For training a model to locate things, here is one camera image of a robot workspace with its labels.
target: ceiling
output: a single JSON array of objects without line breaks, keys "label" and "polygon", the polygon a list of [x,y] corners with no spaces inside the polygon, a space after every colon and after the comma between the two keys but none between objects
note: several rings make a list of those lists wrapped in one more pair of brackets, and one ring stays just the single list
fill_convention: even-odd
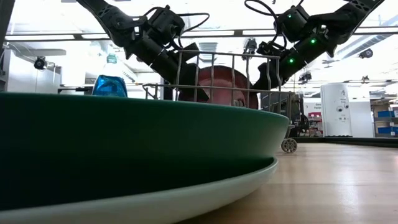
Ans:
[{"label": "ceiling", "polygon": [[[145,13],[154,6],[164,6],[161,0],[131,0],[124,2],[107,1],[120,7],[126,14],[138,16]],[[297,4],[299,0],[276,0],[276,4],[270,6],[276,13],[283,12],[292,4]],[[346,2],[342,0],[305,0],[303,7],[309,14],[328,13],[338,9]],[[273,20],[271,17],[265,17],[246,9],[242,0],[168,0],[167,4],[176,13],[187,12],[209,12],[211,17],[208,22],[203,24],[198,31],[203,30],[226,30],[226,29],[270,29]],[[362,24],[367,28],[367,32],[384,32],[379,26],[398,26],[398,1],[386,0],[381,4]],[[191,17],[189,24],[192,26],[199,23],[203,18]],[[103,29],[94,19],[94,17],[77,3],[62,3],[61,0],[17,0],[12,13],[11,22],[8,28],[8,35],[17,34],[71,34],[71,33],[103,33]],[[224,37],[224,38],[194,38],[183,39],[183,45],[196,42],[199,46],[213,47],[217,52],[231,52],[241,54],[243,52],[244,37]],[[271,37],[257,37],[257,43],[261,41],[267,42]],[[278,43],[283,43],[281,38],[277,39]],[[64,49],[67,52],[81,52],[87,54],[91,51],[90,41],[73,41],[73,42],[26,42],[15,44],[20,49]],[[360,59],[357,51],[371,48],[374,52],[372,58]],[[113,49],[119,58],[124,57],[124,53],[120,49]],[[300,71],[295,78],[292,77],[290,82],[285,85],[286,90],[292,88],[306,89],[311,91],[319,88],[325,82],[343,82],[347,80],[360,80],[363,76],[368,75],[370,80],[394,80],[398,79],[398,35],[356,35],[347,43],[338,47],[335,58],[328,58],[322,55],[316,61],[311,63],[306,69]],[[62,65],[68,60],[67,56],[53,56],[49,60],[53,60]],[[96,63],[95,58],[87,58],[90,62],[85,63],[88,74],[95,77],[101,72],[100,67]],[[249,74],[252,82],[259,78],[257,71],[258,65],[264,62],[264,59],[253,58],[249,61]],[[160,80],[148,75],[152,72],[143,63],[139,63],[135,58],[126,62],[134,72],[140,74],[145,81],[145,77],[153,82]],[[217,56],[215,64],[231,66],[231,57]],[[201,67],[210,66],[210,63],[201,62]],[[246,62],[238,58],[235,67],[242,73],[246,73]],[[309,71],[312,74],[312,83],[299,85],[300,73]],[[371,83],[369,86],[382,88],[390,83]]]}]

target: green plate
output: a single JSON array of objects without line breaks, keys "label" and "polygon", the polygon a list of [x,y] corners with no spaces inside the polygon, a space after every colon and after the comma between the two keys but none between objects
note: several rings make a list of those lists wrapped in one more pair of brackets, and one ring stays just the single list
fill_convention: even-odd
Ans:
[{"label": "green plate", "polygon": [[199,103],[0,94],[0,210],[186,187],[272,163],[289,120]]}]

